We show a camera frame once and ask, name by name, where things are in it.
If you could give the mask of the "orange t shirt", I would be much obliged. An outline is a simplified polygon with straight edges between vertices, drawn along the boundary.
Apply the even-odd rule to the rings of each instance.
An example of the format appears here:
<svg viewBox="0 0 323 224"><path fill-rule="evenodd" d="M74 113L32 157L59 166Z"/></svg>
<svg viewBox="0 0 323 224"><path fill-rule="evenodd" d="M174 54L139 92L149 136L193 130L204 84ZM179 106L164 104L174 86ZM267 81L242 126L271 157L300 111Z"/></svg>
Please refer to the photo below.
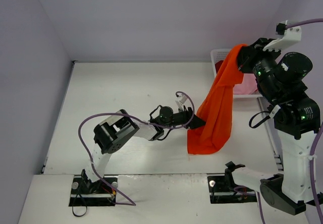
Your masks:
<svg viewBox="0 0 323 224"><path fill-rule="evenodd" d="M232 130L233 88L242 83L238 54L246 44L233 47L223 61L209 93L197 111L205 125L187 132L189 154L213 154L229 140Z"/></svg>

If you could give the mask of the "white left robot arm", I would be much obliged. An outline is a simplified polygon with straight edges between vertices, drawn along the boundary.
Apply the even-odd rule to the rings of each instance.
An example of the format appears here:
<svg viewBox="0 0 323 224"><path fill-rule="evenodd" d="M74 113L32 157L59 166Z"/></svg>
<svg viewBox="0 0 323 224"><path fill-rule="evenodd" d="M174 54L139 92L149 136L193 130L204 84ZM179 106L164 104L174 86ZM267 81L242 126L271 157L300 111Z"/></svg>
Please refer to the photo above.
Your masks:
<svg viewBox="0 0 323 224"><path fill-rule="evenodd" d="M163 141L179 126L193 130L205 125L205 121L194 114L191 107L182 106L175 113L168 106L159 105L149 114L149 121L142 123L129 117L124 109L109 116L94 128L94 149L90 152L90 163L82 170L82 191L93 194L99 191L106 166L113 153L120 150L132 137L148 141Z"/></svg>

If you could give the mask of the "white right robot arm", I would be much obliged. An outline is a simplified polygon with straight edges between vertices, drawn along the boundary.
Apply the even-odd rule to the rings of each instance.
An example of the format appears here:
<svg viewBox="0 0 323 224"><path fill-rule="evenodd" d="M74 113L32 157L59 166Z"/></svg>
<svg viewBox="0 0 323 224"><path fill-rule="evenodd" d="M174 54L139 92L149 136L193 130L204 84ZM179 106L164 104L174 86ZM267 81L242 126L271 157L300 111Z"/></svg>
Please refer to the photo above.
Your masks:
<svg viewBox="0 0 323 224"><path fill-rule="evenodd" d="M236 191L245 186L261 193L266 203L278 210L297 215L322 199L311 182L313 160L311 147L320 129L318 104L306 94L303 78L312 70L311 60L298 52L282 54L280 49L268 49L270 39L260 38L244 46L238 54L238 69L253 74L257 88L268 101L266 118L274 120L281 140L283 168L281 174L256 172L243 164L229 162L223 183Z"/></svg>

